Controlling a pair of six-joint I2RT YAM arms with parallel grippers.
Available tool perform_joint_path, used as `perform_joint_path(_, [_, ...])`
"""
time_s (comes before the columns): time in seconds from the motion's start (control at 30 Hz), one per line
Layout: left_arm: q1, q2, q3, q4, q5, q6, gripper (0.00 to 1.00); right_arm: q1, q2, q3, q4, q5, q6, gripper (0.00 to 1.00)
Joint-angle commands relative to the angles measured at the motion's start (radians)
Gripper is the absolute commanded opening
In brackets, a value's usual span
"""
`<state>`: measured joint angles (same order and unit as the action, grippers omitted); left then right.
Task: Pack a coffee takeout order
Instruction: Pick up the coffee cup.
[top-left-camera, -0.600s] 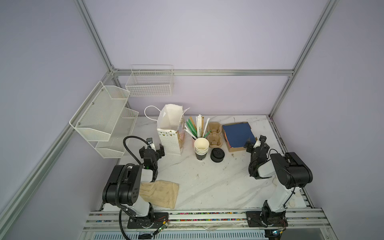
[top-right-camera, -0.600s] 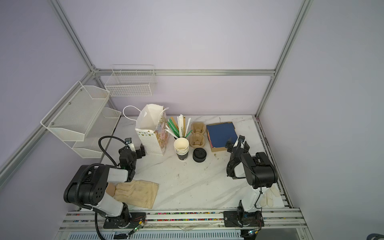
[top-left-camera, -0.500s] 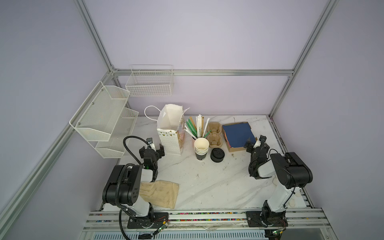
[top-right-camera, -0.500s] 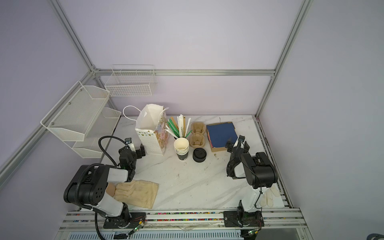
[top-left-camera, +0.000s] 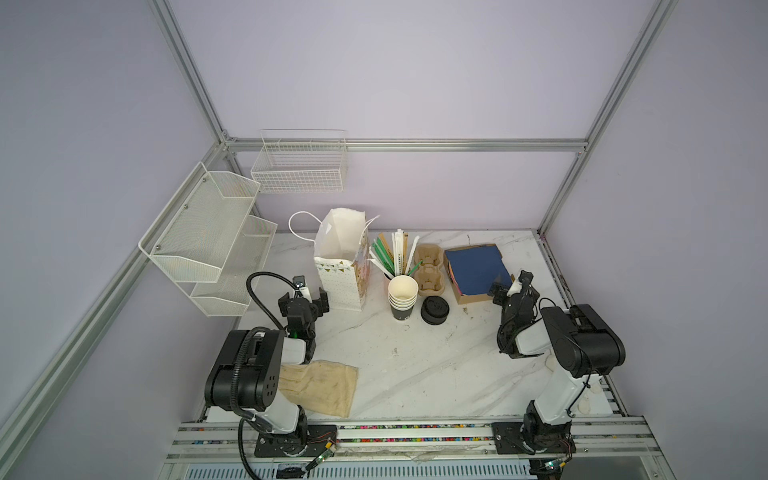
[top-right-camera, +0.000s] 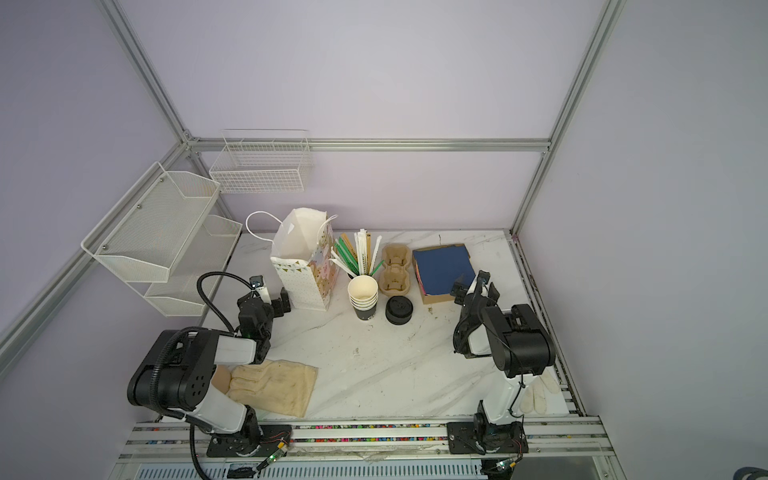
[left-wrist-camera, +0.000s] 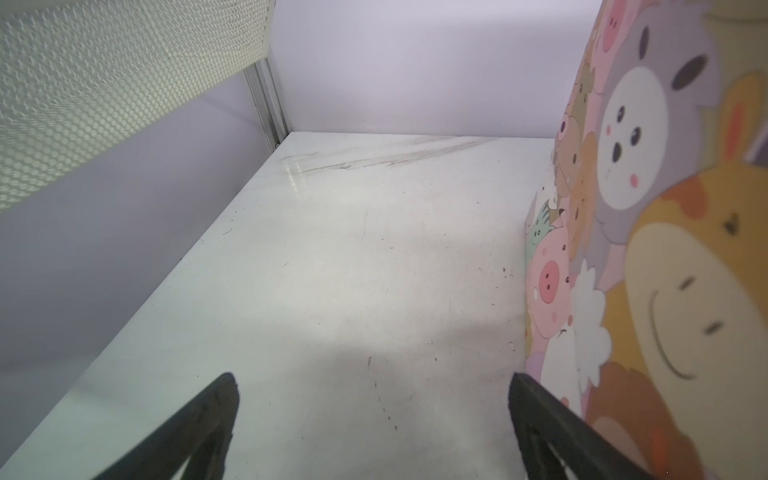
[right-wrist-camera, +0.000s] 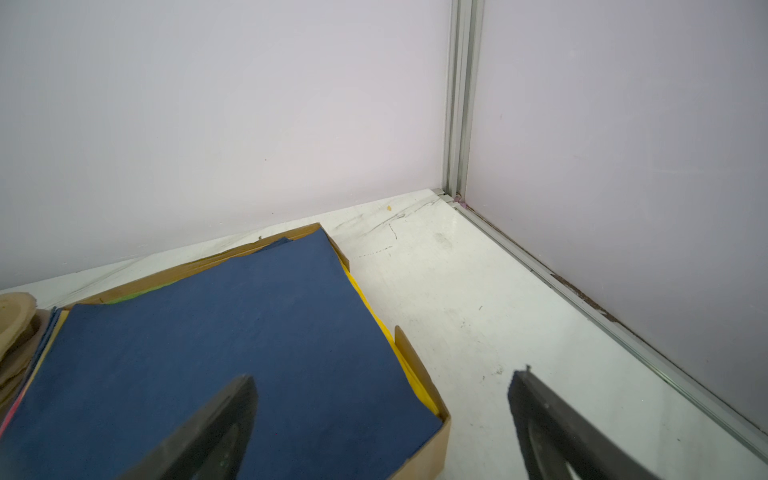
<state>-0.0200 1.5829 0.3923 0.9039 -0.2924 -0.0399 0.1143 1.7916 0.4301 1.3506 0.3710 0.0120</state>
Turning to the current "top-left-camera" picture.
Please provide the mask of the black plastic cup lid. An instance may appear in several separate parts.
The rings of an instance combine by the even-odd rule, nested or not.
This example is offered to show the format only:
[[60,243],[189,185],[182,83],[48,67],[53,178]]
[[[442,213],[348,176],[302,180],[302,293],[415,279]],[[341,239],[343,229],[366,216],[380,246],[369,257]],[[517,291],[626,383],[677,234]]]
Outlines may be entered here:
[[425,297],[420,315],[422,320],[432,326],[443,324],[450,313],[450,306],[448,302],[440,296],[428,296]]

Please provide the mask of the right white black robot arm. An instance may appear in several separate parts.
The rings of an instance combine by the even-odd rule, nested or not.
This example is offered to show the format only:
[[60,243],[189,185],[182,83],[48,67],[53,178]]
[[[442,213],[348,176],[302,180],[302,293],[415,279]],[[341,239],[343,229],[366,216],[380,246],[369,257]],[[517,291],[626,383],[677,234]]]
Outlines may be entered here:
[[576,450],[571,428],[581,397],[593,381],[625,362],[626,350],[590,305],[541,306],[543,298],[532,281],[533,274],[523,270],[511,285],[495,282],[490,287],[493,303],[501,307],[497,347],[511,359],[551,353],[556,366],[522,419],[495,422],[492,432],[497,453],[554,455],[538,471],[559,473]]

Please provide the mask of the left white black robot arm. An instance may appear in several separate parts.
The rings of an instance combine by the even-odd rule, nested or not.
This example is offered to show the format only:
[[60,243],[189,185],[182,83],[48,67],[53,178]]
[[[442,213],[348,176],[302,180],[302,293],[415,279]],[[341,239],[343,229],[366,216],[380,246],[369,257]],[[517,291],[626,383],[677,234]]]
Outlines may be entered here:
[[[261,277],[289,287],[278,299],[285,325],[255,294],[253,282]],[[313,359],[316,322],[330,310],[328,294],[319,288],[312,295],[302,276],[288,279],[268,271],[250,274],[245,288],[275,327],[230,331],[205,382],[205,405],[238,417],[240,450],[245,449],[245,428],[257,433],[253,458],[318,455],[335,444],[337,428],[311,426],[305,408],[288,400],[279,383],[282,367],[307,365]]]

